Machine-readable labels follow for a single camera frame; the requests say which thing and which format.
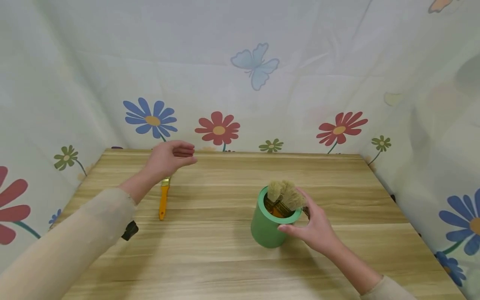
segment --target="wood grain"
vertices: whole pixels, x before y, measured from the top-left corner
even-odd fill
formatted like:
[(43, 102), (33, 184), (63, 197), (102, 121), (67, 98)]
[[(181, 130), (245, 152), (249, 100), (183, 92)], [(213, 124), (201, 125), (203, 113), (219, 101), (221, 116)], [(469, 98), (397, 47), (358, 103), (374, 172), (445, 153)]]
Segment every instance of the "wood grain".
[[(148, 155), (107, 150), (58, 222), (140, 170)], [(198, 154), (172, 177), (165, 220), (158, 185), (138, 207), (140, 231), (102, 255), (64, 299), (358, 299), (303, 242), (273, 250), (255, 243), (255, 200), (275, 179), (308, 192), (345, 244), (419, 300), (464, 299), (360, 156), (263, 153)]]

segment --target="green cup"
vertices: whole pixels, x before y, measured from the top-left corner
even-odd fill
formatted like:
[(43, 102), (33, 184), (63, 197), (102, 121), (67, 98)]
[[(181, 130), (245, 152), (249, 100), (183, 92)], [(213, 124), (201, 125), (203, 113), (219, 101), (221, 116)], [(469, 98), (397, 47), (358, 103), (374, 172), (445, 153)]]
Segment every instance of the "green cup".
[(265, 248), (276, 248), (283, 244), (287, 235), (279, 231), (280, 224), (293, 224), (300, 218), (302, 209), (297, 209), (293, 215), (288, 218), (278, 218), (267, 211), (264, 205), (264, 197), (268, 192), (268, 187), (264, 187), (257, 199), (257, 207), (253, 213), (250, 230), (257, 243)]

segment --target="sleeve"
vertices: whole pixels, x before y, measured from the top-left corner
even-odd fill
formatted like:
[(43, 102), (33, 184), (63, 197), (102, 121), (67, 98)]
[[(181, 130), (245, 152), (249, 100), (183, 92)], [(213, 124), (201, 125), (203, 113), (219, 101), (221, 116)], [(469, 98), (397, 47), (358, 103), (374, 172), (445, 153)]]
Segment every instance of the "sleeve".
[(121, 189), (94, 199), (31, 245), (0, 275), (9, 300), (54, 300), (122, 236), (136, 206)]
[(361, 300), (416, 300), (416, 298), (401, 287), (390, 277), (383, 279), (365, 295), (360, 296)]

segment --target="black object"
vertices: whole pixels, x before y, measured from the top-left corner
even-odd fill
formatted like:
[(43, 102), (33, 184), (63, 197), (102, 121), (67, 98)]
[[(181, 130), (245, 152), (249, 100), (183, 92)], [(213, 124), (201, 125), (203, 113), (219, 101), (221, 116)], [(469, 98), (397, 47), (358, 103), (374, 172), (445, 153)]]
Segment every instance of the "black object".
[(125, 232), (123, 233), (121, 238), (124, 240), (129, 240), (137, 232), (138, 232), (137, 223), (135, 223), (135, 221), (132, 221), (128, 223), (127, 228), (125, 229)]

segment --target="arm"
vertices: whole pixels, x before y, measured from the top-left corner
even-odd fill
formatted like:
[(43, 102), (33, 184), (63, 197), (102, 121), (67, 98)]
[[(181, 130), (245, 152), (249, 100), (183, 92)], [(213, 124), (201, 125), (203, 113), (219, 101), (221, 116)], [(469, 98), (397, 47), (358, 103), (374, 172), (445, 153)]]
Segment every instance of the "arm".
[(348, 279), (363, 300), (415, 300), (395, 281), (367, 265), (337, 237), (325, 211), (303, 190), (310, 221), (306, 227), (280, 225), (278, 230), (303, 240), (310, 248), (330, 259)]
[(156, 146), (145, 167), (118, 188), (101, 192), (53, 228), (0, 276), (0, 295), (10, 300), (60, 299), (75, 280), (122, 236), (136, 205), (178, 168), (196, 162), (193, 145)]

